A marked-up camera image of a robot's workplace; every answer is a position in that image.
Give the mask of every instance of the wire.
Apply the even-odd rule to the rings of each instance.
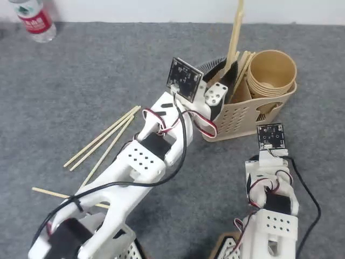
[[[206,135],[207,137],[211,138],[211,139],[214,139],[215,137],[217,137],[217,133],[218,133],[218,129],[217,129],[217,126],[209,119],[207,119],[206,117],[204,117],[202,114],[198,113],[197,111],[193,111],[193,110],[185,110],[182,112],[182,114],[185,114],[185,113],[188,113],[188,114],[193,114],[195,116],[198,116],[200,118],[200,120],[202,120],[203,122],[205,122],[206,124],[208,124],[214,131],[214,134],[211,134],[205,130],[203,130],[200,125],[198,123],[196,123],[194,120],[193,120],[193,123],[195,125],[195,127],[204,135]],[[176,125],[178,124],[178,122],[180,121],[179,118],[177,118],[174,123],[172,124],[172,126],[170,127],[167,127],[165,129],[162,129],[162,132],[163,133],[168,133],[169,131],[171,131],[174,127],[176,127]]]
[[[158,123],[160,125],[160,129],[166,128],[165,122],[161,118],[161,116],[159,116],[157,113],[155,113],[151,109],[145,108],[145,109],[142,110],[142,115],[144,117],[144,120],[146,120],[147,113],[151,113],[154,117],[156,117],[156,119],[158,119]]]
[[[291,175],[290,173],[288,173],[288,172],[285,171],[285,170],[281,170],[281,169],[280,169],[280,170],[277,170],[277,171],[276,171],[275,175],[278,175],[279,172],[283,172],[283,173],[287,174],[287,176],[289,176],[289,179],[290,179],[290,185],[293,184],[293,178],[292,178],[292,175]]]
[[[97,186],[95,188],[92,188],[90,190],[87,190],[83,193],[77,194],[77,195],[72,195],[70,196],[68,199],[66,199],[65,202],[63,202],[62,204],[60,204],[59,206],[57,206],[54,210],[52,210],[47,217],[45,218],[45,220],[41,223],[41,225],[39,226],[38,230],[36,231],[33,239],[32,239],[32,244],[31,246],[33,246],[33,244],[36,242],[37,238],[39,237],[40,233],[42,232],[42,230],[45,228],[45,226],[47,225],[47,223],[49,222],[49,220],[51,218],[54,217],[54,215],[60,211],[62,208],[66,207],[67,205],[69,205],[70,203],[88,195],[94,192],[97,192],[99,190],[103,190],[106,189],[108,187],[111,186],[117,186],[117,185],[127,185],[127,186],[139,186],[139,187],[156,187],[159,185],[162,185],[166,182],[168,182],[169,180],[171,180],[172,178],[174,178],[176,176],[176,174],[180,171],[180,169],[183,166],[184,160],[185,160],[185,156],[187,153],[187,130],[186,130],[186,126],[185,126],[185,121],[183,118],[183,114],[180,110],[180,108],[178,108],[177,104],[176,104],[176,98],[174,95],[174,104],[176,106],[177,112],[178,112],[178,117],[181,120],[181,124],[182,124],[182,134],[183,134],[183,149],[182,149],[182,156],[181,159],[177,165],[177,167],[175,168],[175,170],[165,179],[160,180],[158,182],[154,182],[154,183],[141,183],[141,182],[125,182],[125,181],[121,181],[121,182],[110,182],[107,183],[105,185],[101,185],[101,186]]]
[[[243,231],[243,221],[240,220],[239,218],[234,218],[233,219],[233,224],[235,225],[235,227],[240,231],[242,232]]]
[[[250,198],[250,191],[252,190],[252,188],[253,188],[255,185],[257,185],[259,182],[264,181],[264,180],[268,180],[268,181],[271,182],[272,188],[269,189],[269,190],[270,190],[270,191],[273,191],[273,182],[272,182],[269,178],[261,178],[261,179],[255,181],[255,182],[250,186],[250,188],[249,188],[249,190],[248,190],[248,200],[249,200],[249,204],[252,205],[252,206],[254,206],[254,207],[257,207],[257,208],[260,208],[260,206],[257,205],[255,202],[252,201],[252,199]]]
[[[244,226],[243,231],[241,232],[241,234],[240,234],[240,236],[239,236],[239,238],[238,238],[238,241],[237,241],[235,247],[234,247],[234,248],[232,249],[232,251],[227,255],[226,258],[230,258],[230,256],[231,256],[233,253],[235,253],[235,251],[237,250],[237,248],[239,248],[239,246],[242,244],[243,235],[244,235],[244,233],[245,233],[245,231],[246,231],[246,229],[247,229],[247,227],[248,227],[250,218],[251,218],[255,213],[256,213],[256,212],[252,212],[251,214],[249,214],[247,223],[246,223],[246,225]]]
[[[318,201],[316,200],[316,198],[314,197],[314,195],[312,194],[312,192],[309,190],[308,186],[306,185],[306,183],[304,182],[301,174],[298,172],[297,170],[297,166],[296,166],[296,163],[295,163],[295,160],[291,157],[291,156],[281,156],[281,158],[284,158],[284,159],[290,159],[291,162],[292,162],[292,166],[293,166],[293,169],[295,170],[296,172],[296,175],[298,177],[298,179],[300,180],[301,184],[303,185],[304,189],[307,191],[307,193],[309,194],[310,198],[312,198],[317,210],[318,210],[318,215],[316,217],[316,219],[313,221],[313,223],[309,226],[309,228],[307,229],[304,237],[302,238],[302,241],[300,243],[300,245],[298,246],[298,249],[297,249],[297,252],[296,252],[296,258],[298,259],[301,252],[302,252],[302,249],[310,235],[310,233],[312,232],[313,228],[315,227],[315,225],[318,223],[319,219],[321,218],[321,207],[318,203]]]

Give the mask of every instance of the plastic bottle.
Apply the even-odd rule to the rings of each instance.
[[[44,43],[56,36],[56,27],[45,10],[42,0],[9,1],[33,40]]]

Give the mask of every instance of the beige plastic basket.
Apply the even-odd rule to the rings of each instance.
[[[210,139],[203,135],[206,141],[215,142],[256,134],[257,125],[271,123],[285,102],[297,90],[297,84],[294,82],[288,92],[281,96],[252,99],[246,80],[244,77],[233,96],[232,103],[224,105],[224,109],[215,121],[218,128],[217,137]],[[260,106],[267,104],[275,105],[266,113],[258,110]]]

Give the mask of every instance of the black cable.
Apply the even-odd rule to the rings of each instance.
[[[281,158],[290,159],[291,160],[293,169],[295,170],[298,179],[300,180],[300,182],[303,185],[304,189],[307,191],[307,193],[309,194],[310,198],[312,198],[314,204],[316,205],[316,208],[318,209],[318,215],[317,215],[316,219],[309,226],[309,228],[307,229],[306,233],[304,234],[304,237],[302,238],[302,241],[300,242],[300,245],[298,246],[298,249],[297,249],[297,252],[296,252],[296,259],[298,259],[300,254],[301,254],[301,252],[302,252],[304,244],[306,243],[310,233],[312,232],[313,228],[315,227],[315,225],[318,223],[319,219],[321,218],[321,207],[320,207],[318,201],[316,200],[316,198],[314,197],[314,195],[312,194],[312,192],[309,190],[309,188],[306,185],[306,183],[304,182],[301,174],[298,172],[295,160],[291,156],[287,156],[287,155],[281,156]]]
[[[127,186],[139,186],[139,187],[156,187],[159,185],[162,185],[166,182],[168,182],[169,180],[171,180],[172,178],[174,178],[176,176],[176,174],[180,171],[180,169],[183,166],[184,160],[185,160],[185,156],[186,156],[186,152],[187,152],[187,130],[186,130],[186,126],[185,126],[185,121],[183,118],[183,114],[180,110],[180,108],[178,108],[177,104],[176,104],[176,98],[174,95],[174,104],[176,106],[177,112],[178,112],[178,117],[180,118],[181,121],[181,125],[182,125],[182,134],[183,134],[183,150],[182,150],[182,156],[180,159],[180,162],[178,163],[176,169],[165,179],[160,180],[158,182],[154,182],[154,183],[140,183],[140,182],[110,182],[107,183],[105,185],[101,185],[101,186],[97,186],[95,188],[92,188],[90,190],[87,190],[83,193],[80,193],[78,195],[72,195],[70,196],[64,203],[60,204],[59,206],[57,206],[54,210],[52,210],[47,217],[45,218],[45,220],[41,223],[41,225],[39,226],[38,230],[36,231],[33,239],[32,239],[32,244],[31,246],[33,246],[33,244],[36,242],[37,238],[39,237],[40,233],[42,232],[42,230],[45,228],[46,224],[49,222],[49,220],[51,218],[54,217],[54,215],[61,210],[62,208],[66,207],[67,205],[69,205],[70,203],[74,202],[76,199],[80,199],[88,194],[97,192],[99,190],[103,190],[105,188],[111,187],[111,186],[116,186],[116,185],[127,185]]]

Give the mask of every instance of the kraft paper cup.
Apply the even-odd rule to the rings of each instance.
[[[248,68],[248,83],[263,92],[286,93],[296,80],[297,68],[292,58],[278,50],[257,53]]]

